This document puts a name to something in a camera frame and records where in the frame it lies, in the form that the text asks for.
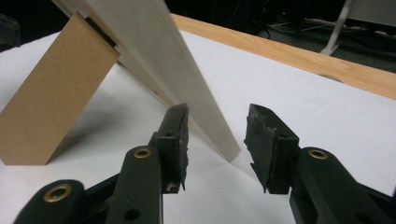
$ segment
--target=cable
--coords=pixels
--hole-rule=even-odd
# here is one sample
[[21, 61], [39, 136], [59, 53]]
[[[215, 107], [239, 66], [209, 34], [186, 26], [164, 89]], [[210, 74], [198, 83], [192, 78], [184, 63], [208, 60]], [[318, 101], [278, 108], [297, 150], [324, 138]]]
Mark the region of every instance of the cable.
[[267, 30], [267, 28], [263, 27], [262, 30], [268, 34], [267, 39], [271, 39], [270, 32]]
[[301, 31], [314, 30], [314, 29], [319, 29], [319, 28], [326, 27], [326, 26], [329, 26], [329, 25], [328, 25], [328, 24], [325, 24], [325, 25], [320, 25], [320, 26], [308, 27], [308, 28], [303, 29], [303, 30], [301, 30]]
[[[390, 40], [387, 40], [385, 37], [383, 37], [381, 35], [377, 35], [377, 36], [363, 36], [361, 34], [357, 34], [356, 36], [354, 36], [354, 34], [353, 35], [344, 34], [344, 35], [342, 35], [340, 37], [341, 37], [340, 38], [341, 41], [343, 41], [343, 42], [345, 42], [348, 45], [353, 46], [353, 47], [360, 47], [360, 48], [363, 47], [363, 48], [366, 48], [366, 49], [369, 49], [369, 50], [373, 50], [373, 51], [376, 51], [376, 52], [380, 52], [380, 53], [386, 53], [386, 52], [395, 53], [396, 52], [396, 44], [394, 42], [390, 41]], [[381, 41], [386, 46], [383, 45], [382, 48], [373, 48], [372, 44], [367, 43], [367, 42], [371, 42], [371, 40], [367, 40], [367, 42], [365, 42], [364, 40], [361, 40], [362, 37], [364, 37], [364, 38], [365, 37], [368, 37], [368, 38], [373, 37], [376, 40]]]
[[282, 30], [282, 29], [276, 28], [276, 26], [272, 26], [272, 25], [267, 25], [267, 26], [270, 28], [273, 28], [274, 30], [278, 30], [279, 32], [282, 32], [282, 33], [287, 33], [287, 34], [296, 34], [297, 33], [295, 31]]
[[271, 26], [274, 27], [274, 26], [289, 25], [289, 24], [290, 24], [290, 22], [281, 22], [281, 23], [274, 24], [274, 25], [271, 25]]
[[240, 3], [241, 3], [241, 0], [238, 0], [238, 3], [236, 4], [235, 10], [233, 11], [233, 15], [231, 16], [230, 20], [227, 23], [227, 27], [230, 27], [230, 24], [233, 21], [233, 17], [235, 16], [236, 11], [238, 10]]

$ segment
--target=white paper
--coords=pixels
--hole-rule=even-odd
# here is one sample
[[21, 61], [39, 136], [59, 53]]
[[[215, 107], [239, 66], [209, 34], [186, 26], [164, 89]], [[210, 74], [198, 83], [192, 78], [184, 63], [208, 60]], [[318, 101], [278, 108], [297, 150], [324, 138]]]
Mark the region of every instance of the white paper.
[[[275, 111], [301, 147], [333, 153], [361, 183], [387, 194], [396, 184], [395, 101], [182, 32], [241, 147], [223, 160], [194, 133], [186, 191], [164, 195], [164, 223], [293, 223], [289, 196], [263, 194], [243, 140], [251, 103]], [[56, 35], [0, 54], [0, 109]], [[58, 179], [88, 188], [120, 171], [125, 153], [145, 145], [166, 108], [117, 64], [46, 166], [0, 165], [0, 222], [12, 223], [30, 198]]]

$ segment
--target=brass screw hole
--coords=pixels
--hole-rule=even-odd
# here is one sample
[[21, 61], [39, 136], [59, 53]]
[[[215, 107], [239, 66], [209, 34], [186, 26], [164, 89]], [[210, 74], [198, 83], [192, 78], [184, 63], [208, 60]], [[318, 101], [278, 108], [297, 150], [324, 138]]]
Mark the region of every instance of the brass screw hole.
[[136, 158], [139, 158], [139, 159], [143, 159], [143, 158], [149, 157], [150, 155], [151, 155], [151, 150], [150, 149], [145, 149], [145, 148], [138, 149], [134, 153], [134, 156]]
[[318, 160], [327, 160], [327, 159], [329, 159], [329, 156], [325, 152], [317, 150], [317, 149], [309, 150], [308, 154], [311, 157], [313, 157], [315, 159], [318, 159]]
[[47, 203], [56, 203], [66, 198], [72, 192], [72, 186], [61, 184], [53, 187], [44, 195], [44, 201]]

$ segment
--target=wooden table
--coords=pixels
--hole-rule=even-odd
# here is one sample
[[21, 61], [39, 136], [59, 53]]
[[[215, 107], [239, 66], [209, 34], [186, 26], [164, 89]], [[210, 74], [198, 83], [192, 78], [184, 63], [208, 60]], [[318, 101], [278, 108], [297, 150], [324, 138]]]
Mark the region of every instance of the wooden table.
[[396, 100], [396, 74], [298, 49], [254, 35], [172, 15], [179, 30], [261, 55], [305, 71], [335, 77], [347, 85]]

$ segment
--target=black plastic arm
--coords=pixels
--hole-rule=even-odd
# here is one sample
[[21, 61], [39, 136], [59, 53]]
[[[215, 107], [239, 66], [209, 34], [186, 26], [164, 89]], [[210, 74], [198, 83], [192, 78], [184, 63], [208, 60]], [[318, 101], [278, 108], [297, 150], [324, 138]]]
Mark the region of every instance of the black plastic arm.
[[287, 194], [296, 223], [396, 223], [393, 198], [360, 185], [333, 154], [298, 147], [299, 138], [270, 109], [250, 105], [245, 143], [264, 191]]
[[147, 146], [125, 156], [118, 175], [84, 190], [59, 180], [39, 190], [19, 213], [18, 224], [163, 223], [163, 194], [184, 187], [188, 165], [189, 108], [168, 109]]

